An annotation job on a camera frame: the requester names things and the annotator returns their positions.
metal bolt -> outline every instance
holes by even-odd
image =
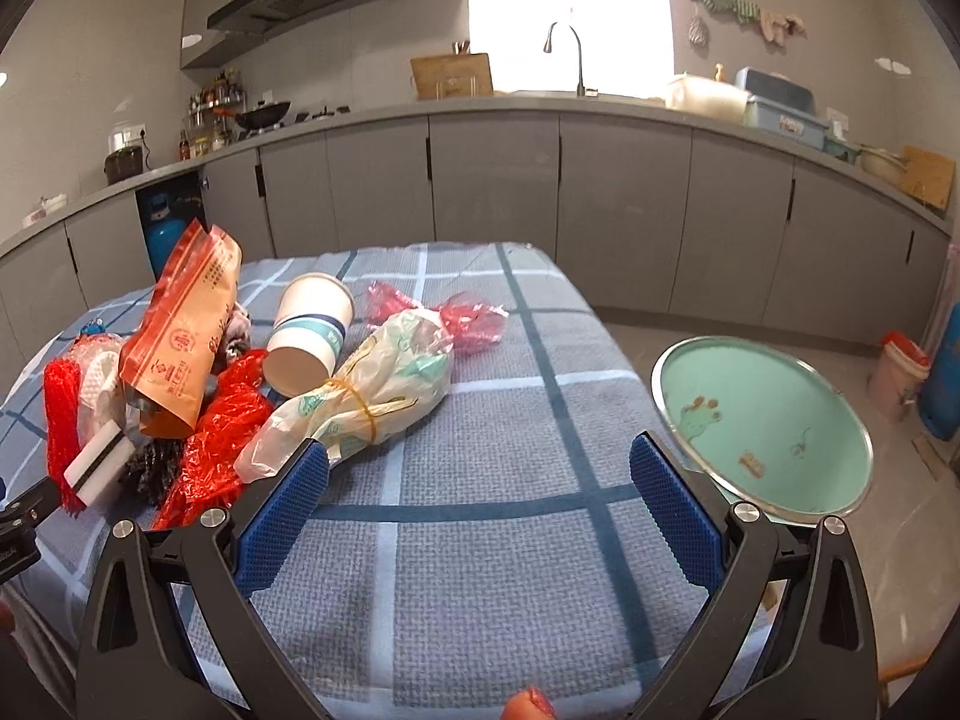
[[[824,528],[827,528],[834,536],[840,536],[847,529],[840,517],[827,517],[827,519],[824,519]]]
[[[733,513],[736,518],[742,522],[757,522],[760,519],[760,509],[757,509],[752,503],[741,501],[733,507]]]
[[[205,528],[216,528],[224,519],[227,519],[227,514],[223,509],[207,509],[200,515],[200,525]]]
[[[131,533],[133,533],[133,522],[130,522],[128,519],[121,519],[113,527],[113,534],[117,538],[126,538]]]

paper cup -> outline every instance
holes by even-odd
[[[336,370],[352,319],[353,295],[343,282],[327,274],[295,278],[280,298],[264,378],[287,397],[317,389]]]

gray cabinet door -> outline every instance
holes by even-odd
[[[37,233],[0,260],[0,295],[28,360],[86,312],[64,223]]]
[[[786,224],[793,157],[693,133],[670,313],[760,324]]]
[[[240,245],[245,263],[274,256],[267,205],[256,185],[256,149],[203,166],[203,213]]]
[[[83,297],[91,308],[155,284],[136,207],[125,191],[66,220]]]
[[[0,403],[7,398],[13,382],[26,364],[27,361],[13,336],[13,327],[7,318],[7,308],[3,304],[3,299],[0,298]]]
[[[426,139],[426,117],[326,134],[342,248],[405,247],[436,240]]]
[[[325,135],[264,146],[260,166],[277,257],[339,251]]]
[[[910,230],[871,189],[797,161],[763,324],[858,343],[896,329]]]
[[[665,312],[680,253],[690,130],[560,116],[557,264],[594,306]]]
[[[556,255],[560,117],[430,117],[438,241],[516,241]]]
[[[909,211],[898,210],[898,213],[904,225],[904,267],[890,304],[896,312],[890,329],[899,330],[920,343],[940,288],[950,240]]]

window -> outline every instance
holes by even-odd
[[[553,52],[544,53],[547,28]],[[584,83],[601,93],[649,97],[673,76],[669,0],[469,0],[470,45],[490,55],[494,88],[573,91],[577,44]]]

tablecloth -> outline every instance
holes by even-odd
[[[650,685],[704,603],[630,483],[630,442],[659,418],[644,384],[563,273],[528,245],[367,248],[243,266],[238,299],[265,346],[298,274],[337,275],[359,298],[373,279],[427,305],[469,290],[510,311],[503,340],[458,358],[452,390],[404,436],[331,474],[275,584],[253,605],[336,717],[496,718],[539,685],[560,717],[618,717]],[[80,317],[128,336],[150,292]],[[358,314],[363,314],[363,300]],[[368,332],[362,316],[349,353]],[[44,474],[42,365],[0,415],[8,498]],[[16,587],[76,642],[97,557],[120,517],[57,512],[42,561]],[[179,609],[210,685],[240,696],[189,589]],[[768,628],[758,618],[726,690],[742,685]]]

